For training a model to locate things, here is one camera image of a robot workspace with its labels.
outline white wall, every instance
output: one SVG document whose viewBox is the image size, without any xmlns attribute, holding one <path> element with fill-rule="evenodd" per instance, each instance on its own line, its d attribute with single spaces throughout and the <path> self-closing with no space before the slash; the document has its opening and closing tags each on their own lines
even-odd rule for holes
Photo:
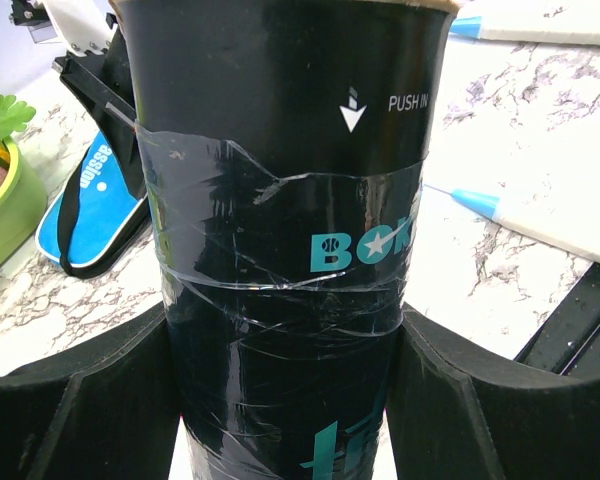
<svg viewBox="0 0 600 480">
<path fill-rule="evenodd" d="M 103 12 L 110 11 L 107 0 L 93 1 Z M 10 13 L 11 1 L 0 0 L 0 93 L 18 92 L 49 71 L 53 59 L 66 51 L 61 43 L 34 44 L 27 27 L 9 22 Z"/>
</svg>

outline green bowl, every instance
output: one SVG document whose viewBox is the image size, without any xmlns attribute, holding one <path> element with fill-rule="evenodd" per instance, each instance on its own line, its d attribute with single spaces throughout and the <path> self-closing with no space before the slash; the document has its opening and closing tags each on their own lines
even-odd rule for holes
<svg viewBox="0 0 600 480">
<path fill-rule="evenodd" d="M 0 265 L 33 233 L 47 208 L 47 192 L 36 172 L 13 140 L 4 144 L 11 162 L 0 187 Z"/>
</svg>

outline white pen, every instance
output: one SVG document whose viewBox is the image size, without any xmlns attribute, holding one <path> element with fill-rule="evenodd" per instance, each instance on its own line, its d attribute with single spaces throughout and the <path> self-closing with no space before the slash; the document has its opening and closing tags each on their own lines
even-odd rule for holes
<svg viewBox="0 0 600 480">
<path fill-rule="evenodd" d="M 458 18 L 451 25 L 451 33 L 486 40 L 600 46 L 600 15 L 587 15 L 586 10 L 582 15 L 555 17 L 500 11 Z"/>
<path fill-rule="evenodd" d="M 455 189 L 451 192 L 427 185 L 451 197 L 468 209 L 509 230 L 552 245 L 578 257 L 600 263 L 600 232 L 556 219 L 549 213 L 500 197 Z"/>
</svg>

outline blue cap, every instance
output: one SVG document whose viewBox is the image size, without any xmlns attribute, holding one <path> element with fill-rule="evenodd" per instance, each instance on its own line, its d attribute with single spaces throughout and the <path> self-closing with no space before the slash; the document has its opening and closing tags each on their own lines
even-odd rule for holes
<svg viewBox="0 0 600 480">
<path fill-rule="evenodd" d="M 493 220 L 496 213 L 496 207 L 500 201 L 499 197 L 484 195 L 482 193 L 470 192 L 469 190 L 455 189 L 451 192 L 451 197 L 460 205 L 476 212 L 483 217 Z"/>
<path fill-rule="evenodd" d="M 482 17 L 457 18 L 451 24 L 451 33 L 465 37 L 480 38 Z"/>
</svg>

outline marble table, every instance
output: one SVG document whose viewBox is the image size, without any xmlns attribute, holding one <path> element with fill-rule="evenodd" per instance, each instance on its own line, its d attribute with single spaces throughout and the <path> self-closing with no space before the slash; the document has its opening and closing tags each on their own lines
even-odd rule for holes
<svg viewBox="0 0 600 480">
<path fill-rule="evenodd" d="M 38 115 L 17 141 L 53 198 L 96 128 L 54 73 L 20 95 Z M 450 39 L 425 183 L 515 196 L 600 229 L 600 48 Z M 513 358 L 589 265 L 425 188 L 405 300 Z M 29 240 L 0 269 L 0 375 L 160 300 L 149 231 L 111 271 L 86 282 L 68 278 Z M 180 435 L 173 480 L 191 478 L 183 442 Z M 376 478 L 396 478 L 386 429 Z"/>
</svg>

